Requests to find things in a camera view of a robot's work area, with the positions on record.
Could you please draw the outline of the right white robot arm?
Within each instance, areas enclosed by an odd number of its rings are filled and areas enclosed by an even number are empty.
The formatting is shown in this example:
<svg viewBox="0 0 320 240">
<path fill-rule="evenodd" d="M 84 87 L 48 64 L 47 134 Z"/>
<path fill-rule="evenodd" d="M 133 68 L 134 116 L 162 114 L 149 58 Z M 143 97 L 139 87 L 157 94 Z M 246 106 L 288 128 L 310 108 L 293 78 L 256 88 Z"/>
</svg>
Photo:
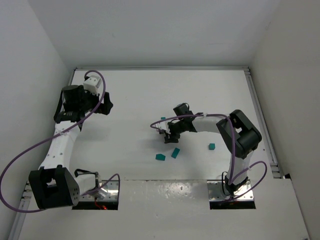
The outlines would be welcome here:
<svg viewBox="0 0 320 240">
<path fill-rule="evenodd" d="M 170 119 L 156 125 L 158 132 L 164 135 L 164 142 L 178 143 L 184 132 L 220 134 L 231 154 L 222 190 L 234 196 L 235 192 L 248 180 L 247 171 L 250 169 L 252 152 L 262 141 L 259 130 L 239 109 L 229 115 L 203 112 L 193 114 L 187 103 L 181 103 L 173 111 L 177 119 Z"/>
</svg>

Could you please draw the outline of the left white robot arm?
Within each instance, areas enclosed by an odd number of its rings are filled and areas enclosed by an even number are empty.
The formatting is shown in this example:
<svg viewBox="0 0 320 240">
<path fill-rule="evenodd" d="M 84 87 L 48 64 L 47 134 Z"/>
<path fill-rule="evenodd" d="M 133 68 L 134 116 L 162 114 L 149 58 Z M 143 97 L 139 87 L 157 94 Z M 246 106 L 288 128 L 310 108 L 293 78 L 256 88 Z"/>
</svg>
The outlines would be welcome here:
<svg viewBox="0 0 320 240">
<path fill-rule="evenodd" d="M 96 171 L 76 169 L 69 171 L 75 141 L 83 127 L 83 119 L 89 112 L 108 115 L 113 107 L 110 95 L 105 92 L 99 102 L 99 86 L 96 83 L 63 87 L 54 114 L 55 135 L 48 153 L 37 170 L 32 170 L 28 180 L 41 210 L 76 206 L 81 195 L 94 195 L 101 186 Z"/>
</svg>

